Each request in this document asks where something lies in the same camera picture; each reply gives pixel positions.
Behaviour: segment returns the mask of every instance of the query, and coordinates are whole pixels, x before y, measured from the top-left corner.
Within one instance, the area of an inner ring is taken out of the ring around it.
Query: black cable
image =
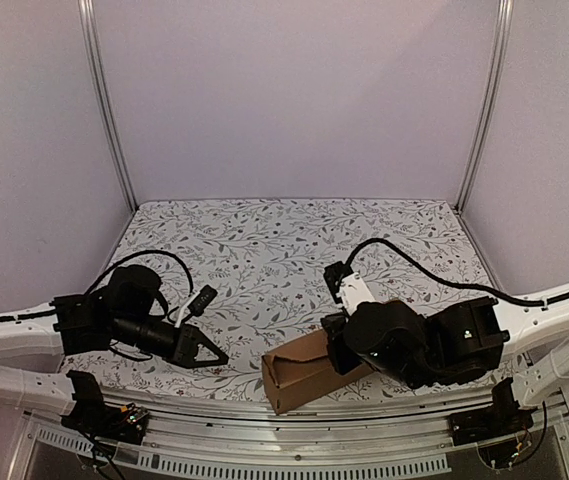
[[[88,289],[86,290],[86,292],[84,292],[84,296],[87,296],[88,294],[90,294],[93,290],[95,290],[97,288],[97,286],[100,284],[100,282],[102,280],[104,280],[104,278],[106,278],[106,276],[111,273],[113,270],[115,270],[117,267],[119,267],[120,265],[125,264],[126,262],[128,262],[129,260],[133,260],[134,258],[137,257],[142,257],[144,255],[164,255],[166,257],[172,258],[173,260],[175,260],[177,263],[179,263],[180,267],[182,267],[182,270],[184,270],[184,273],[186,274],[186,279],[188,280],[188,288],[189,288],[189,295],[193,294],[193,277],[191,276],[191,272],[189,271],[188,267],[186,266],[186,264],[182,261],[182,259],[180,257],[178,257],[177,255],[175,255],[174,253],[171,252],[167,252],[165,250],[141,250],[139,252],[135,252],[132,253],[130,255],[127,255],[126,257],[122,258],[121,260],[118,260],[117,262],[115,262],[113,265],[111,265],[110,267],[108,267],[106,270],[104,270],[98,277],[97,279],[91,284],[90,287],[88,287]]]
[[[546,436],[546,430],[548,428],[548,412],[546,410],[546,402],[542,402],[542,408],[544,409],[544,426],[542,427],[542,435],[540,435],[540,440],[539,442],[537,442],[537,445],[535,445],[533,451],[524,460],[520,460],[519,462],[515,461],[513,463],[514,467],[528,462],[531,458],[533,458],[533,455],[535,455],[537,451],[540,449],[542,443],[544,443],[544,437]]]
[[[117,350],[113,346],[108,347],[109,352],[114,353],[122,358],[130,360],[132,362],[148,362],[153,358],[153,355],[147,355],[146,357],[134,357],[133,355],[129,355],[128,353],[124,353],[120,350]]]
[[[50,310],[44,310],[42,312],[34,312],[34,313],[20,313],[14,317],[10,315],[1,315],[0,316],[0,323],[8,323],[8,322],[15,322],[20,320],[32,320],[34,318],[42,318],[48,317],[50,315],[56,315],[57,309],[52,308]]]
[[[97,440],[95,440],[95,438],[89,436],[88,434],[86,434],[85,432],[82,432],[81,430],[78,430],[80,432],[80,434],[86,438],[91,445],[93,445],[93,459],[96,461],[97,460],[97,455],[95,454],[95,450],[97,450],[98,452],[100,452],[102,454],[102,456],[104,458],[106,458],[106,461],[109,463],[109,465],[113,468],[113,470],[115,470],[115,473],[117,473],[117,475],[120,477],[120,480],[126,480],[126,478],[124,477],[124,475],[122,474],[121,470],[118,468],[117,465],[115,465],[115,462],[113,461],[113,458],[111,456],[110,453],[108,453],[100,444],[100,442],[98,442]],[[97,467],[97,471],[102,475],[102,477],[108,479],[108,480],[112,480],[110,479],[110,477],[106,476],[106,474],[104,472],[100,471],[100,467]]]
[[[422,272],[424,275],[426,275],[431,280],[435,280],[436,282],[441,283],[442,285],[445,285],[445,286],[450,287],[450,288],[457,288],[460,290],[478,290],[480,292],[486,292],[486,293],[493,295],[496,298],[499,298],[500,300],[504,300],[505,302],[512,303],[513,305],[518,305],[520,307],[545,307],[547,305],[552,305],[554,303],[562,302],[564,300],[569,299],[569,292],[566,292],[566,293],[562,293],[560,295],[555,295],[553,297],[549,297],[548,299],[546,299],[546,301],[544,301],[544,300],[524,300],[521,298],[513,297],[507,293],[504,293],[500,290],[497,290],[496,288],[488,287],[486,285],[481,285],[479,283],[452,282],[450,280],[446,280],[445,278],[439,277],[439,276],[435,275],[434,273],[431,273],[426,268],[424,268],[417,260],[413,259],[407,253],[404,253],[402,250],[400,250],[400,248],[397,245],[395,245],[392,242],[389,242],[385,238],[369,238],[368,240],[360,243],[357,247],[355,247],[355,249],[353,249],[351,254],[348,256],[348,259],[346,260],[345,265],[347,267],[350,267],[351,264],[353,263],[353,260],[355,259],[355,256],[358,253],[360,253],[362,251],[362,249],[364,249],[365,247],[367,247],[368,245],[371,245],[373,243],[381,243],[382,245],[385,245],[386,247],[390,248],[395,253],[397,253],[404,260],[406,260],[408,263],[410,263],[415,268],[417,268],[420,272]]]

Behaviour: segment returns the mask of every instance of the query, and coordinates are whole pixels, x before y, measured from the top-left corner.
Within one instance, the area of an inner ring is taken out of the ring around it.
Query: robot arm
[[[520,297],[541,299],[541,307],[485,296],[425,317],[399,300],[377,302],[360,275],[344,268],[338,263],[325,271],[343,313],[322,319],[329,356],[342,374],[364,361],[414,389],[464,384],[518,353],[564,339],[535,365],[496,385],[491,406],[451,415],[456,445],[530,428],[532,412],[569,380],[569,294],[551,304],[545,300],[569,292],[569,284]]]
[[[107,286],[90,294],[58,297],[50,304],[0,315],[0,360],[108,350],[115,340],[184,368],[226,364],[228,356],[185,323],[186,318],[172,325],[149,314],[155,300],[166,304],[160,285],[159,276],[146,267],[118,267]],[[183,312],[201,315],[216,294],[206,286],[189,298]],[[200,347],[217,358],[196,360]],[[77,371],[43,374],[0,366],[0,403],[56,413],[62,425],[88,436],[136,444],[148,421],[148,412],[133,404],[106,405],[95,378]]]

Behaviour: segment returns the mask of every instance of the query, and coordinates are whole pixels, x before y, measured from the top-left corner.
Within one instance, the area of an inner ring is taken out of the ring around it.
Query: metal frame bar
[[[460,214],[466,209],[473,190],[473,184],[475,183],[482,152],[484,151],[486,137],[488,136],[493,110],[495,109],[495,101],[497,99],[504,58],[506,57],[508,36],[511,29],[512,12],[513,0],[499,0],[495,40],[493,41],[493,55],[491,57],[491,67],[488,83],[486,84],[486,92],[484,93],[484,103],[482,104],[479,123],[475,130],[473,146],[471,148],[468,164],[466,165],[464,179],[462,180],[462,185],[454,207]]]
[[[97,97],[102,123],[104,124],[104,132],[106,133],[106,139],[115,166],[117,179],[122,189],[122,195],[124,196],[128,209],[134,213],[139,207],[139,202],[135,196],[133,183],[131,182],[128,167],[126,166],[122,144],[115,124],[111,100],[108,95],[108,89],[106,88],[104,66],[102,64],[97,24],[93,10],[93,0],[78,0],[78,4],[82,31],[84,32],[86,54],[91,69],[93,86],[95,87],[95,96]]]

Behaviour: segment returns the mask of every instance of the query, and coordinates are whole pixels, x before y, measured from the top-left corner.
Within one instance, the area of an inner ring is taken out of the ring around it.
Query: cable
[[[504,293],[500,290],[497,290],[496,288],[488,287],[486,285],[481,285],[479,283],[452,282],[450,280],[446,280],[442,277],[439,277],[439,276],[435,275],[434,273],[431,273],[426,268],[424,268],[417,260],[413,259],[410,255],[408,255],[407,253],[400,250],[400,248],[397,245],[395,245],[392,242],[389,242],[385,238],[369,238],[368,240],[360,243],[357,247],[355,247],[355,249],[353,249],[351,254],[348,256],[348,259],[346,260],[345,265],[347,267],[350,267],[351,264],[353,263],[353,260],[355,259],[355,256],[358,253],[360,253],[365,247],[367,247],[368,245],[371,245],[373,243],[381,243],[382,245],[385,245],[386,247],[390,248],[395,253],[397,253],[404,260],[406,260],[408,263],[410,263],[415,268],[417,268],[420,272],[422,272],[424,275],[426,275],[431,280],[434,280],[434,281],[441,283],[442,285],[445,285],[445,286],[450,287],[450,288],[457,288],[459,290],[478,290],[480,292],[486,292],[486,293],[493,295],[496,298],[504,300],[505,302],[512,303],[513,305],[518,305],[520,307],[546,307],[546,306],[551,305],[553,303],[558,303],[558,302],[562,302],[564,300],[569,299],[569,292],[566,292],[566,293],[562,293],[560,295],[555,295],[554,297],[549,297],[546,301],[544,301],[544,300],[523,300],[521,298],[513,297],[507,293]]]
[[[520,460],[519,462],[516,461],[513,463],[513,466],[522,465],[523,463],[528,462],[540,449],[542,443],[544,443],[544,437],[546,436],[546,430],[548,429],[548,412],[546,410],[546,402],[542,402],[542,408],[544,409],[544,426],[542,427],[542,435],[540,435],[540,441],[537,442],[537,445],[535,445],[533,451],[524,460]]]
[[[479,447],[477,447],[477,455],[482,460],[482,463],[484,463],[484,465],[486,465],[490,470],[499,472],[501,470],[510,470],[513,467],[517,467],[519,465],[522,465],[523,463],[526,463],[531,458],[533,458],[533,455],[535,455],[539,451],[540,447],[544,443],[544,438],[546,436],[546,431],[548,429],[548,412],[546,410],[546,402],[542,402],[542,408],[544,409],[544,426],[542,427],[542,434],[540,435],[540,439],[537,442],[537,444],[535,445],[535,448],[533,449],[533,451],[528,456],[526,456],[526,458],[518,461],[522,457],[519,454],[517,454],[517,452],[516,452],[516,453],[509,455],[508,457],[503,458],[499,461],[497,461],[497,460],[491,461],[490,457],[484,456],[483,451],[481,451],[479,449]],[[531,433],[528,431],[528,429],[525,428],[525,430],[526,430],[526,435],[524,435],[524,439],[526,439],[527,436],[532,438]]]
[[[114,348],[113,345],[108,347],[108,350],[109,352],[114,353],[115,355],[118,355],[132,362],[148,362],[153,358],[153,355],[147,355],[146,357],[134,357],[133,355],[129,355],[128,353],[124,353],[120,350],[117,350],[116,348]]]
[[[126,478],[124,477],[124,475],[122,474],[121,470],[118,468],[117,465],[115,465],[115,462],[113,461],[112,455],[109,454],[106,449],[104,449],[104,447],[102,447],[102,445],[100,444],[100,442],[98,442],[97,440],[95,440],[94,437],[89,436],[88,434],[86,434],[85,432],[78,430],[80,432],[80,434],[86,438],[91,445],[93,445],[93,449],[92,449],[92,453],[93,453],[93,460],[97,461],[97,455],[95,453],[95,450],[97,450],[98,452],[100,452],[102,454],[102,456],[104,458],[106,458],[106,461],[109,463],[109,465],[113,468],[113,470],[115,470],[115,473],[117,473],[117,475],[120,477],[120,480],[126,480]],[[109,476],[107,476],[104,472],[102,472],[100,470],[101,467],[96,467],[97,472],[104,478],[106,478],[107,480],[112,480]]]
[[[142,257],[144,255],[164,255],[166,257],[172,258],[173,260],[175,260],[177,263],[179,263],[180,267],[182,267],[182,270],[184,270],[184,273],[186,274],[186,279],[188,280],[188,288],[189,288],[189,295],[191,295],[193,293],[193,277],[191,276],[191,272],[189,271],[188,267],[186,266],[186,264],[182,261],[182,259],[180,257],[178,257],[177,255],[175,255],[174,253],[171,252],[167,252],[165,250],[141,250],[139,252],[135,252],[132,253],[131,255],[127,255],[126,257],[122,258],[121,260],[118,260],[117,262],[115,262],[114,264],[112,264],[110,267],[108,267],[106,270],[104,270],[98,277],[97,279],[95,279],[95,281],[91,284],[90,287],[88,287],[88,289],[86,290],[86,292],[84,292],[84,296],[89,295],[93,290],[95,290],[97,288],[97,286],[100,284],[100,282],[102,280],[104,280],[104,278],[106,278],[106,276],[111,273],[113,270],[115,270],[117,267],[125,264],[126,262],[128,262],[129,260],[133,260],[134,258],[137,257]]]

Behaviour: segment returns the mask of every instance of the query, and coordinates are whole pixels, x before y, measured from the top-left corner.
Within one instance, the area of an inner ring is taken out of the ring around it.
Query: table surface
[[[476,252],[446,202],[421,200],[201,200],[149,202],[127,229],[113,261],[143,249],[178,254],[199,290],[219,294],[192,320],[230,357],[224,367],[186,370],[159,358],[134,363],[109,352],[67,357],[64,368],[92,373],[110,388],[195,399],[264,402],[260,356],[320,328],[337,312],[324,284],[324,267],[345,260],[361,241],[385,237],[432,272],[455,281],[489,284]],[[163,278],[171,306],[188,296],[181,269],[166,257],[134,260]],[[354,263],[379,300],[399,298],[432,314],[476,296],[437,284],[390,250],[373,245]],[[134,353],[126,346],[123,351]],[[416,391],[370,375],[317,403],[392,402],[396,397],[486,387],[512,375],[515,362],[471,384]]]

